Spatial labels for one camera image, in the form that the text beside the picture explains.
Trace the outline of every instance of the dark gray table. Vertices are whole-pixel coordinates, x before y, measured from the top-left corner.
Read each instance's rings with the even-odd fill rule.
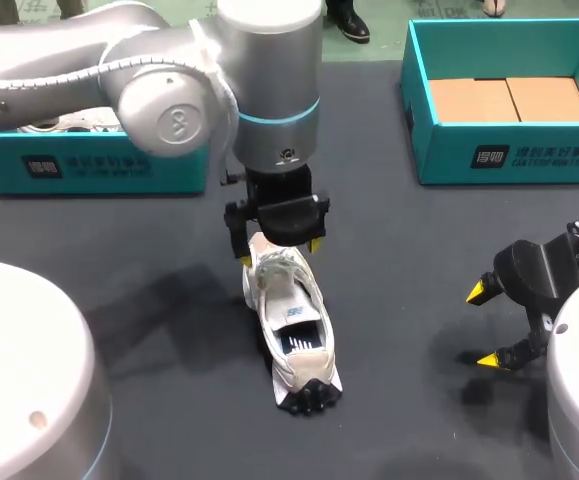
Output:
[[[222,223],[243,192],[215,171],[201,198],[0,199],[0,261],[55,282],[90,321],[125,480],[553,478],[541,365],[463,362],[520,339],[523,312],[465,296],[499,249],[577,218],[579,187],[421,187],[398,70],[324,69],[312,164],[332,209],[312,266],[345,392],[323,415],[274,405]]]

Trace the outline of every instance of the sneaker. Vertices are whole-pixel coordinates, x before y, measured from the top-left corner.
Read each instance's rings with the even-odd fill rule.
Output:
[[[111,108],[98,107],[27,125],[19,128],[18,131],[22,133],[121,132],[122,127]]]
[[[271,355],[276,405],[292,413],[320,411],[342,394],[333,328],[322,293],[295,247],[278,247],[262,233],[250,243],[244,267],[247,306],[258,313]]]
[[[506,0],[484,0],[482,11],[490,17],[502,17],[505,13],[505,7]]]

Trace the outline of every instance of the shoe tongue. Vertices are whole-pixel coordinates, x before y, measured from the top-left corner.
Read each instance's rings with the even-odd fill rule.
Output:
[[[291,284],[287,287],[284,292],[270,290],[267,293],[267,320],[274,331],[322,319],[320,312],[299,285]]]

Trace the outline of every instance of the teal storage bin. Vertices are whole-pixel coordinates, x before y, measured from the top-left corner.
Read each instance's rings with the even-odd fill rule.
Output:
[[[0,194],[199,194],[208,150],[159,158],[122,132],[0,133]]]
[[[422,184],[579,183],[579,123],[438,121],[430,80],[510,77],[579,90],[579,19],[409,22],[400,87]]]

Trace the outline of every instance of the person's foot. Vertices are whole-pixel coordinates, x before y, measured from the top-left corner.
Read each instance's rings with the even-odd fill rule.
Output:
[[[353,9],[353,4],[329,7],[327,16],[352,42],[369,43],[369,28]]]
[[[505,13],[506,0],[480,0],[483,2],[482,11],[490,17],[502,17]]]

